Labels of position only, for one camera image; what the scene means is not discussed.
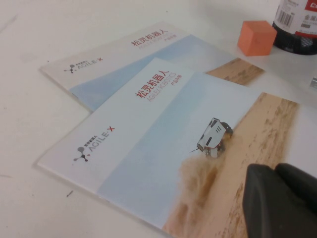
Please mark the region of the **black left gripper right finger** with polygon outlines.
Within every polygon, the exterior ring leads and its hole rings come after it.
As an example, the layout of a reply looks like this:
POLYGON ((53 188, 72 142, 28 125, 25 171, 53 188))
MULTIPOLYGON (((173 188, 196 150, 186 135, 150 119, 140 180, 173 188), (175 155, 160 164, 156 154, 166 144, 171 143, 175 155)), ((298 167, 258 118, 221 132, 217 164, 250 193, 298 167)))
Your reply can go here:
POLYGON ((317 213, 317 178, 288 163, 279 163, 275 172, 282 178, 291 191, 313 213, 317 213))

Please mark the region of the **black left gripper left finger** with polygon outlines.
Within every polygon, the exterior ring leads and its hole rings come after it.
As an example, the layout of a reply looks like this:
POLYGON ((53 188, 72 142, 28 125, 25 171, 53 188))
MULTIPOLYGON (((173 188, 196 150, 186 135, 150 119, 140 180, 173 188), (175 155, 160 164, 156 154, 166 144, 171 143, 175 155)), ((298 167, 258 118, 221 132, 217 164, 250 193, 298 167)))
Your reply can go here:
POLYGON ((315 238, 317 214, 309 210, 274 169, 261 164, 247 167, 242 201, 247 236, 315 238))

